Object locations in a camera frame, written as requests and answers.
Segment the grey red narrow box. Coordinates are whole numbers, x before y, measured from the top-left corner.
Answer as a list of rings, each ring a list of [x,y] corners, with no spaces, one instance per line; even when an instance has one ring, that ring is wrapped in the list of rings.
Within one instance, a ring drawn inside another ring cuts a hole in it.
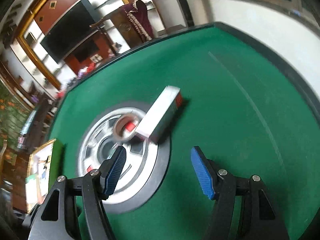
[[[135,129],[136,136],[157,144],[181,104],[181,89],[165,87]]]

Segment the gold rimmed white storage box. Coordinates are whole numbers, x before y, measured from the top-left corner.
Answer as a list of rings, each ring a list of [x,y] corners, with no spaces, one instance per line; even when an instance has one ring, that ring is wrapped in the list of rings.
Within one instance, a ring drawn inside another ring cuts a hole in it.
[[[27,213],[42,204],[54,181],[60,175],[63,143],[54,138],[38,147],[29,157],[25,194]]]

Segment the round mahjong table control panel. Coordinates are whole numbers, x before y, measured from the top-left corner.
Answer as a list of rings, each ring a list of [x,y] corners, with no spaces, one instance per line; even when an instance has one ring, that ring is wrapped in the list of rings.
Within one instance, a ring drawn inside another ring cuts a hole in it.
[[[118,146],[125,150],[125,164],[111,196],[103,200],[106,213],[126,213],[144,205],[160,187],[170,160],[170,137],[159,144],[132,138],[119,142],[113,128],[125,114],[142,120],[151,105],[127,101],[107,108],[91,122],[82,136],[76,159],[76,174],[80,177],[99,168],[111,159]]]

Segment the red brown tv cabinet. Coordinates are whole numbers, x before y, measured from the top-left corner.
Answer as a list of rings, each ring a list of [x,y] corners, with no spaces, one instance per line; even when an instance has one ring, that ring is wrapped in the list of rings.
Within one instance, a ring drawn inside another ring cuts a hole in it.
[[[106,42],[105,36],[97,32],[77,46],[65,59],[65,63],[75,74],[89,66],[111,57],[112,50]]]

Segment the black flat screen television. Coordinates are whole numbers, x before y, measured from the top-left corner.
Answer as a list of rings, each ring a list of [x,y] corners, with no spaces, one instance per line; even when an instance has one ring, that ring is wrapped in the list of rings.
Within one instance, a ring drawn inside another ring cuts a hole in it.
[[[99,14],[89,0],[80,0],[50,29],[41,41],[41,46],[59,63],[93,32],[90,26],[97,21]]]

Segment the wooden chair with red cloth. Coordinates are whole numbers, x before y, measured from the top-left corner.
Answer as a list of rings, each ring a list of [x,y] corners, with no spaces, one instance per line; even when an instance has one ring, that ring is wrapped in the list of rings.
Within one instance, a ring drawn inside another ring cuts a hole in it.
[[[90,27],[101,30],[100,26],[106,20],[113,23],[130,49],[155,38],[148,18],[147,6],[142,0],[135,0],[133,3],[122,5],[105,15],[98,22],[90,25]]]

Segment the floral wall mural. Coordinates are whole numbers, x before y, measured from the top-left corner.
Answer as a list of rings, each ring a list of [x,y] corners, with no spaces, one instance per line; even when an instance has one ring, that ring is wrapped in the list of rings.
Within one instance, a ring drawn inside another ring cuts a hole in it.
[[[18,138],[31,111],[16,100],[2,81],[0,96],[1,147],[6,140],[9,148],[19,152],[21,151],[21,146]]]

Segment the wooden wall shelving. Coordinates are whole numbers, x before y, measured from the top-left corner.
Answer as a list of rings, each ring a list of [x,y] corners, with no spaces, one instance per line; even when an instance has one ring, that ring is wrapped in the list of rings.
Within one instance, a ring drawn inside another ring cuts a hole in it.
[[[15,0],[10,6],[1,29],[4,42],[1,47],[1,63],[18,83],[15,90],[19,95],[31,99],[32,96],[44,93],[53,99],[77,76],[64,59],[59,63],[55,62],[41,46],[41,41],[58,20],[79,1]],[[89,0],[94,9],[95,1]],[[122,1],[128,4],[134,0]],[[94,29],[68,55],[97,32],[99,31]],[[96,66],[111,61],[116,51],[114,40],[106,31],[100,33],[105,36],[112,54],[109,59],[96,63]]]

